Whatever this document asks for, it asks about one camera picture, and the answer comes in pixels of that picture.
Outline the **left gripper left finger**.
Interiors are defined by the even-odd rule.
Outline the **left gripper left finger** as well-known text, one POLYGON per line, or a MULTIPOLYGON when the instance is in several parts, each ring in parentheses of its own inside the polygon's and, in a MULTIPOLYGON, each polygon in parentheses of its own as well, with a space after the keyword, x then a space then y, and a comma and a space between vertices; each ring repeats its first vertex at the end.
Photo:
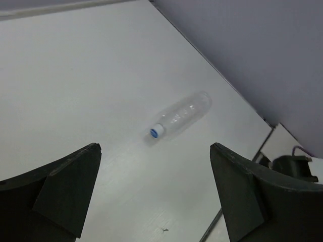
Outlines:
POLYGON ((80 238, 100 161, 101 147, 91 143, 1 181, 1 241, 80 238))

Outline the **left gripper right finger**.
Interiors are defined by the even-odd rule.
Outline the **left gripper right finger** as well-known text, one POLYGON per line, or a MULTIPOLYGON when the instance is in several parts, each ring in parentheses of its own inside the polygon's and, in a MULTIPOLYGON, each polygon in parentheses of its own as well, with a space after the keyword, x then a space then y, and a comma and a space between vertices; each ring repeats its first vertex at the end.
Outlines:
POLYGON ((322 241, 322 185, 252 162, 220 143, 210 162, 230 241, 322 241))

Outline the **white cap clear bottle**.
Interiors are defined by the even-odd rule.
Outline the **white cap clear bottle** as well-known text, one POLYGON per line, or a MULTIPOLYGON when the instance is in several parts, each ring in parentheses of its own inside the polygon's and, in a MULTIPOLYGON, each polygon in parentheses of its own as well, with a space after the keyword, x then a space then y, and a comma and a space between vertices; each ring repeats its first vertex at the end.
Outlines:
POLYGON ((205 91, 192 93, 157 114, 145 131, 144 141, 153 146, 161 140, 171 140, 203 118, 212 106, 205 91))

